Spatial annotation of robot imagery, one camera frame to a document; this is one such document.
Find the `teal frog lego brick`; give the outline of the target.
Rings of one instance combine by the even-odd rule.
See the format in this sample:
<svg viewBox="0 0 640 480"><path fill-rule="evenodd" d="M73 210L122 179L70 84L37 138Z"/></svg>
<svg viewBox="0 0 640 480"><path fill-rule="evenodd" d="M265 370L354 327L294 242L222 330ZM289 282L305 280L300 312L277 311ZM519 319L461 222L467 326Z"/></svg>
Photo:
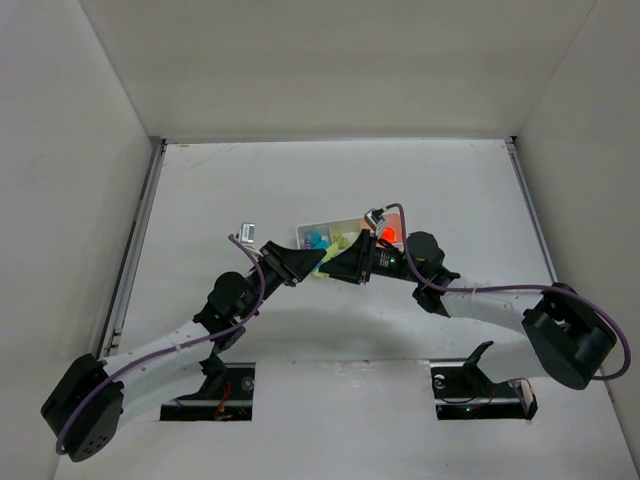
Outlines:
<svg viewBox="0 0 640 480"><path fill-rule="evenodd" d="M321 233L311 231L305 234L303 247L305 249L326 249L327 242Z"/></svg>

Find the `orange round lego dish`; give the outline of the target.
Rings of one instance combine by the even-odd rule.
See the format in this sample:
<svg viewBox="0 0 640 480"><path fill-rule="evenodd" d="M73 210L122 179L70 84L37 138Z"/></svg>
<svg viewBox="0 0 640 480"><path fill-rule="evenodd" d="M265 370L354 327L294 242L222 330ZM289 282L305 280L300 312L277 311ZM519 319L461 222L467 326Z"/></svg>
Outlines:
<svg viewBox="0 0 640 480"><path fill-rule="evenodd" d="M400 245L403 241L402 233L403 231L400 227L387 226L384 229L380 240L392 245Z"/></svg>

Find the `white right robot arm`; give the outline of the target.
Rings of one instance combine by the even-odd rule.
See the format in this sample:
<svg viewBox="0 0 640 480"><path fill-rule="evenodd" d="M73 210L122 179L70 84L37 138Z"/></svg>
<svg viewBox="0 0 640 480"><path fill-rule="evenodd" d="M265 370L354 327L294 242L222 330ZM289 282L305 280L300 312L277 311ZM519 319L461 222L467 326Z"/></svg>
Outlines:
<svg viewBox="0 0 640 480"><path fill-rule="evenodd" d="M413 282L412 296L428 313L517 333L517 340L509 344L481 343L476 366L494 383L547 376L583 390L617 342L614 331L566 285L494 291L445 268L444 251L433 235L414 232L408 247L403 252L391 244L378 245L364 230L319 270L353 284L364 284L373 275Z"/></svg>

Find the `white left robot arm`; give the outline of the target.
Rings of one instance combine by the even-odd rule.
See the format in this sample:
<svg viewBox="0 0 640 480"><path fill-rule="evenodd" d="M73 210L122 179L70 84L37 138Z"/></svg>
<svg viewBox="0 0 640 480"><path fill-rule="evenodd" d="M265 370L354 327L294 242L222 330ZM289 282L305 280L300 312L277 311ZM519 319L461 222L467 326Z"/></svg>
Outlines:
<svg viewBox="0 0 640 480"><path fill-rule="evenodd" d="M303 281L324 256L322 249L289 249L269 241L249 258L248 274L221 274L203 308L171 333L116 356L77 357L40 410L56 437L56 453L73 462L95 455L144 388L231 348L270 295Z"/></svg>

